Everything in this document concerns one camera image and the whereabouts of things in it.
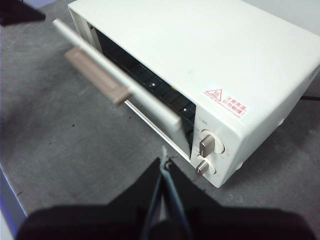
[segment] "warning label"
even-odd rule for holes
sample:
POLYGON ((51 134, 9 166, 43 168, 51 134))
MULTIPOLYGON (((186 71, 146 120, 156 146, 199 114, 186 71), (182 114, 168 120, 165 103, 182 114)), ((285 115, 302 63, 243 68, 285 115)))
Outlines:
POLYGON ((237 118, 241 118, 248 110, 246 105, 244 105, 242 102, 239 102, 234 97, 226 94, 226 92, 222 89, 209 90, 205 91, 204 93, 237 118))

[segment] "white toaster oven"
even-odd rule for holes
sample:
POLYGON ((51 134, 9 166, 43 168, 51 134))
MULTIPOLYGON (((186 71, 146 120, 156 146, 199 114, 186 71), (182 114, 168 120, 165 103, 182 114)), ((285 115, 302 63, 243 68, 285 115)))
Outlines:
POLYGON ((220 187, 320 70, 320 37, 240 0, 77 0, 66 58, 220 187))

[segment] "power cord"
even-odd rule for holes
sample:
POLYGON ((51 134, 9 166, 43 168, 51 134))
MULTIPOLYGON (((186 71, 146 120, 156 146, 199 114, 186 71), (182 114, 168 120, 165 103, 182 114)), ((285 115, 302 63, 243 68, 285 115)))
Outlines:
POLYGON ((302 96, 300 100, 320 101, 320 96, 302 96))

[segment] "open oven door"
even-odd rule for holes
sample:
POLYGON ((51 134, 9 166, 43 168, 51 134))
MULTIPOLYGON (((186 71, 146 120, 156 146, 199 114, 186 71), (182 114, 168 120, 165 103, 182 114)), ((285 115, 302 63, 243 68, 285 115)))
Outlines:
POLYGON ((75 47, 65 53, 73 66, 114 104, 127 104, 185 159, 190 159, 181 118, 101 52, 56 19, 54 26, 75 47))

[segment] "gray carpet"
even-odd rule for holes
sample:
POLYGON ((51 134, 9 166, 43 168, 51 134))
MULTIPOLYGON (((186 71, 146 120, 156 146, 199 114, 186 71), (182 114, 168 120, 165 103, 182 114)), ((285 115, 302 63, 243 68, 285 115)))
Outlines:
MULTIPOLYGON (((72 46, 51 22, 59 18, 74 28, 68 2, 43 7, 45 22, 1 29, 1 167, 27 214, 59 204, 107 204, 166 145, 182 171, 220 204, 299 213, 320 238, 319 101, 300 100, 217 189, 64 59, 72 46)), ((320 76, 306 94, 320 96, 320 76)))

